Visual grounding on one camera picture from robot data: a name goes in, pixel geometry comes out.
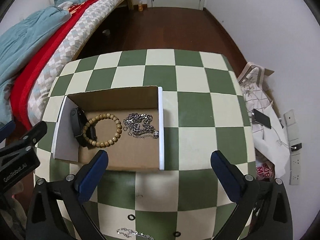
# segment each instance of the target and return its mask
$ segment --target table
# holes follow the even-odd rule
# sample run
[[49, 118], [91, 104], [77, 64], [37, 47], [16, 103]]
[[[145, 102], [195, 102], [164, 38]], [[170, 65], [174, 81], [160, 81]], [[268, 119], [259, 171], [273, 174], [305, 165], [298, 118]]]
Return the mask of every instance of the table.
[[[220, 54], [177, 49], [120, 51], [67, 64], [51, 88], [42, 120], [48, 132], [36, 145], [47, 181], [79, 170], [52, 158], [53, 132], [64, 95], [116, 87], [163, 87], [165, 171], [106, 171], [84, 206], [107, 239], [127, 239], [119, 228], [149, 234], [155, 240], [211, 239], [235, 204], [210, 166], [219, 149], [244, 174], [256, 176], [255, 153], [247, 110], [236, 76]], [[76, 231], [61, 201], [73, 236]], [[131, 221], [129, 214], [135, 215]], [[247, 235], [250, 219], [241, 238]]]

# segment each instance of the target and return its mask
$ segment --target wooden bed leg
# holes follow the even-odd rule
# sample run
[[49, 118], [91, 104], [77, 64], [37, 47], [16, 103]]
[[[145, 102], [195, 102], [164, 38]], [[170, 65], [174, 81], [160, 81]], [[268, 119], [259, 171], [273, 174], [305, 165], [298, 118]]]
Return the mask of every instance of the wooden bed leg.
[[127, 1], [128, 1], [129, 10], [133, 10], [133, 0], [127, 0]]

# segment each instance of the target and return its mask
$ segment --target patterned bed sheet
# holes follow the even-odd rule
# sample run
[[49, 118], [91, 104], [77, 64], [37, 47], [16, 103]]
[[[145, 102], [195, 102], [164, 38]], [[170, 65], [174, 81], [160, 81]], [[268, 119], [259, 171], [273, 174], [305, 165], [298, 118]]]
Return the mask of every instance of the patterned bed sheet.
[[50, 88], [55, 78], [69, 63], [95, 27], [110, 14], [121, 0], [99, 0], [87, 8], [43, 68], [28, 100], [28, 117], [34, 126], [41, 120]]

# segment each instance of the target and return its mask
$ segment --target open box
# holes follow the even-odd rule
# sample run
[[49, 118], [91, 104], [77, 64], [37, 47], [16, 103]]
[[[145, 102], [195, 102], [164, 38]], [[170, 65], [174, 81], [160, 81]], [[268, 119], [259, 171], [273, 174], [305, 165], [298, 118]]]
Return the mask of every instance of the open box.
[[[128, 130], [123, 130], [118, 142], [110, 147], [82, 147], [73, 137], [70, 122], [70, 111], [77, 106], [88, 120], [98, 114], [114, 114], [122, 127], [123, 119], [131, 113], [151, 114], [153, 120], [150, 124], [159, 131], [159, 138], [135, 138], [128, 135]], [[116, 124], [111, 119], [104, 119], [96, 123], [95, 129], [97, 140], [106, 141], [114, 136]], [[108, 170], [164, 170], [162, 87], [114, 88], [65, 96], [53, 136], [53, 157], [86, 164], [99, 149], [108, 152]]]

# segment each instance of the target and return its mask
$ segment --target silver necklace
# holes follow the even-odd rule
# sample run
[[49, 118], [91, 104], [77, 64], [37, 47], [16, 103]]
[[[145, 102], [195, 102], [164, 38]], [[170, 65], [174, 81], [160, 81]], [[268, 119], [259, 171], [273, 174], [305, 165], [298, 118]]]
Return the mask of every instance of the silver necklace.
[[159, 131], [155, 130], [155, 127], [151, 125], [152, 115], [151, 114], [138, 114], [132, 113], [129, 114], [126, 119], [123, 120], [124, 128], [123, 130], [128, 131], [128, 135], [133, 136], [135, 138], [145, 138], [152, 137], [154, 139], [159, 138]]
[[154, 238], [149, 235], [145, 235], [144, 233], [139, 233], [138, 231], [135, 231], [132, 229], [127, 229], [127, 228], [120, 228], [117, 230], [117, 233], [124, 235], [126, 238], [132, 237], [130, 235], [135, 235], [135, 236], [141, 236], [141, 237], [146, 238], [148, 240], [154, 240]]

